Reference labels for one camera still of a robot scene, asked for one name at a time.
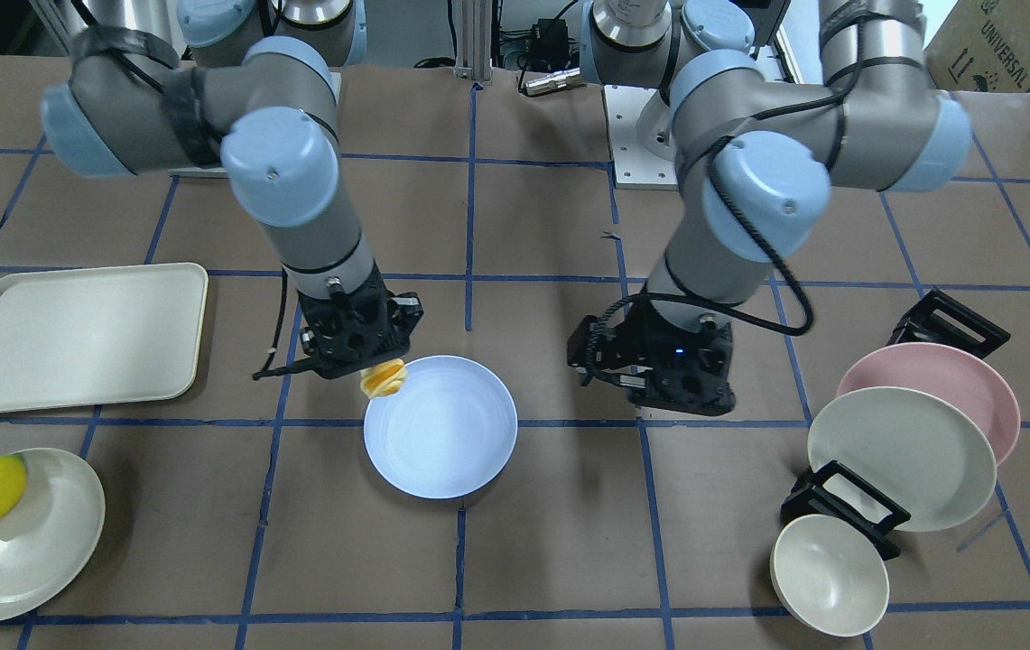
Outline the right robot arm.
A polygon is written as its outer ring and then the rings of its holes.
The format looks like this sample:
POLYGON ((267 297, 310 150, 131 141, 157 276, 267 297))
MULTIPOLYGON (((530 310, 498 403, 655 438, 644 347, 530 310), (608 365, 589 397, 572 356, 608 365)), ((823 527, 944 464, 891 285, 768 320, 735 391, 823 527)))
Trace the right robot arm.
POLYGON ((398 367, 423 314, 386 288, 344 184, 334 66, 359 63, 362 1, 181 1, 181 58, 154 33, 89 22, 44 91, 52 150, 85 178, 220 166, 301 307, 304 357, 255 378, 398 367))

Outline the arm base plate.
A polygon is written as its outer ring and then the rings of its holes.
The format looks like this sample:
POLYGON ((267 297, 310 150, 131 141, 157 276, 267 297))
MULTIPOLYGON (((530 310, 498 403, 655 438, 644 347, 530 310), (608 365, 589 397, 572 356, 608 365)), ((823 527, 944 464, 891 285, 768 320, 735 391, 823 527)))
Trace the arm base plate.
POLYGON ((675 190, 670 107, 659 91, 605 85, 604 99, 615 185, 625 190, 675 190))

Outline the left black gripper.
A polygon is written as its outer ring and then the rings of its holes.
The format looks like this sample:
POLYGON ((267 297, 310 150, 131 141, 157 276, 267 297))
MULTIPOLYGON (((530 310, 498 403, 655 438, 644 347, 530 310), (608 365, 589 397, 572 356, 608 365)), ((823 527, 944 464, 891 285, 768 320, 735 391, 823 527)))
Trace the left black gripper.
POLYGON ((625 320, 608 324, 627 300, 588 314, 566 340, 566 363, 580 374, 580 385, 592 380, 625 390, 638 406, 721 416, 737 403, 728 381, 732 365, 732 324, 709 321, 684 330, 665 320, 654 301, 631 308, 625 320))

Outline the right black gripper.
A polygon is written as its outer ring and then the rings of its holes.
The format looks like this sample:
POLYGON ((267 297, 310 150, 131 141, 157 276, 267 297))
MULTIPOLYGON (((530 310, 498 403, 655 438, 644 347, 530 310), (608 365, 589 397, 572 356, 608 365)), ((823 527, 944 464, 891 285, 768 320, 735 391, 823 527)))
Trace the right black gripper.
POLYGON ((327 280, 320 299, 297 293, 302 309, 302 350, 307 358, 263 367, 252 380, 313 373, 325 379, 357 373, 410 353, 411 336, 424 308, 417 292, 387 289, 377 267, 364 283, 327 280))

